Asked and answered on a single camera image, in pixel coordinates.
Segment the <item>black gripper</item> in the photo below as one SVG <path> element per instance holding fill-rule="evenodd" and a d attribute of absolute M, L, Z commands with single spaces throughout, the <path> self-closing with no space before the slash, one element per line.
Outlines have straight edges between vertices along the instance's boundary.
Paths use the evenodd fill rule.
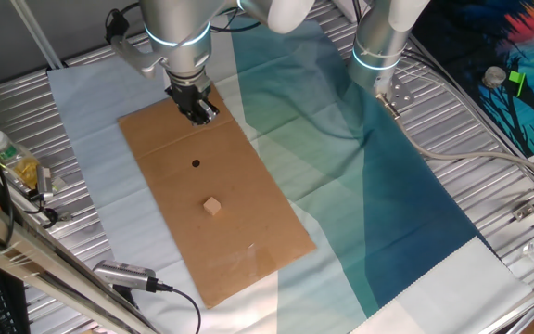
<path fill-rule="evenodd" d="M 196 109 L 197 106 L 200 106 L 205 114 L 204 123 L 212 122 L 220 113 L 209 101 L 210 79 L 205 73 L 189 77 L 169 73 L 168 77 L 170 86 L 165 89 L 166 93 L 193 125 L 202 124 L 202 114 Z"/>

